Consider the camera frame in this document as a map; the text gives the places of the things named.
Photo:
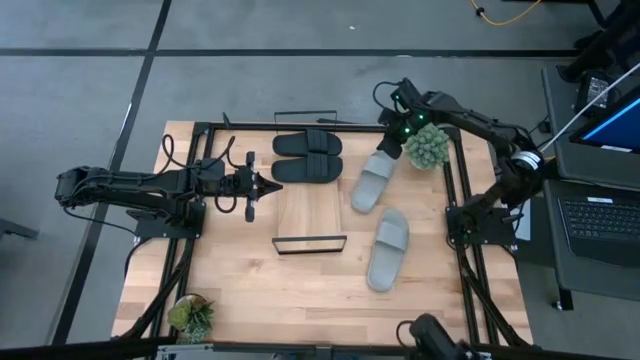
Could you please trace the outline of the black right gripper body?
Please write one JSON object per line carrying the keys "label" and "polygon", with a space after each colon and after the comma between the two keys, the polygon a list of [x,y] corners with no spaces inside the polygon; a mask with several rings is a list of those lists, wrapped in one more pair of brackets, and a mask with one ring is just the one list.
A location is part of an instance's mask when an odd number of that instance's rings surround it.
{"label": "black right gripper body", "polygon": [[427,110],[421,104],[422,95],[408,78],[399,82],[382,81],[377,87],[382,85],[392,86],[394,90],[389,95],[392,107],[377,101],[381,108],[378,122],[385,126],[385,138],[404,144],[428,124]]}

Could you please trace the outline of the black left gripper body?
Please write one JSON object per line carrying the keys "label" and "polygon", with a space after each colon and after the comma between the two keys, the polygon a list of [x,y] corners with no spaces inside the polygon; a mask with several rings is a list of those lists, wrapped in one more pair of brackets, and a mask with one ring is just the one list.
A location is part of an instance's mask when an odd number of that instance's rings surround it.
{"label": "black left gripper body", "polygon": [[253,222],[255,219],[255,203],[257,202],[257,172],[255,171],[255,153],[249,151],[246,154],[246,162],[243,166],[238,166],[232,175],[226,175],[223,182],[223,197],[230,197],[232,205],[228,209],[223,209],[225,214],[235,210],[238,199],[246,199],[245,221]]}

